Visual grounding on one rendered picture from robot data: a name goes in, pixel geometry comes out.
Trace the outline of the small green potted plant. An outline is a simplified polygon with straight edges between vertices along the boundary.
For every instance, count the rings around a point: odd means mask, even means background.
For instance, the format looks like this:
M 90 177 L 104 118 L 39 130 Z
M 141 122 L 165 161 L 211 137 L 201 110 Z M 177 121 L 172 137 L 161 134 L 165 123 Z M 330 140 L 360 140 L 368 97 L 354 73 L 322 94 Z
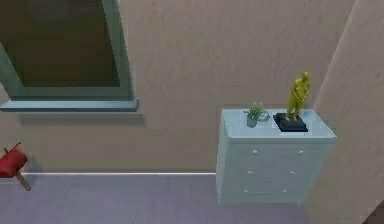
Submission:
M 269 120 L 270 115 L 264 108 L 262 102 L 254 102 L 250 105 L 249 109 L 245 111 L 247 117 L 247 126 L 255 128 L 258 122 L 266 122 Z

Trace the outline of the teal framed window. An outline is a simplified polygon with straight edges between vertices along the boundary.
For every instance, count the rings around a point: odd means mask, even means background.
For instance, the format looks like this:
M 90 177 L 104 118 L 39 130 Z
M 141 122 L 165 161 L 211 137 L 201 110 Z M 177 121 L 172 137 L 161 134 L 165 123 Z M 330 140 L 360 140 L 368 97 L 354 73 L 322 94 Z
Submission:
M 135 112 L 118 0 L 0 0 L 4 112 Z

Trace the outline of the pale blue chest of drawers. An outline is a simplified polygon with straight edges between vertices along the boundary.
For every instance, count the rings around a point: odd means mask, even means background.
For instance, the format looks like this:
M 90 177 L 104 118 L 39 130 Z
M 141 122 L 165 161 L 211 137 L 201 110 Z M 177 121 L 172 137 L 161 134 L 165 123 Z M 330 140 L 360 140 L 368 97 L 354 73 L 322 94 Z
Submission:
M 221 111 L 216 191 L 221 204 L 305 201 L 336 143 L 335 133 L 311 109 L 299 117 L 305 132 L 282 132 L 270 118 L 253 128 L 244 109 Z

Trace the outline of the golden figure statue black base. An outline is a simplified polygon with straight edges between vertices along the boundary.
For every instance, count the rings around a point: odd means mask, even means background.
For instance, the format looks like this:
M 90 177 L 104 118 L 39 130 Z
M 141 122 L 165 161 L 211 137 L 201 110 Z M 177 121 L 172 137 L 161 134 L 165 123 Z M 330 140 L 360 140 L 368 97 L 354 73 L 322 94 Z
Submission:
M 295 79 L 290 87 L 288 108 L 285 113 L 276 113 L 273 116 L 281 132 L 307 132 L 306 123 L 299 116 L 304 102 L 310 91 L 309 73 L 303 72 L 301 77 Z

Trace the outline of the red chair wooden leg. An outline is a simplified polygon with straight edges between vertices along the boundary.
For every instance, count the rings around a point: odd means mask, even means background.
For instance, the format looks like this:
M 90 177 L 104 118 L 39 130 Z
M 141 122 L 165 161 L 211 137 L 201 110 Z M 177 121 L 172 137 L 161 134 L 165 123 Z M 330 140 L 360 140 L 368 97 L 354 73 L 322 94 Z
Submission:
M 18 149 L 20 145 L 18 142 L 10 150 L 4 148 L 5 154 L 0 158 L 0 178 L 16 178 L 26 191 L 30 191 L 31 186 L 21 174 L 28 158 Z

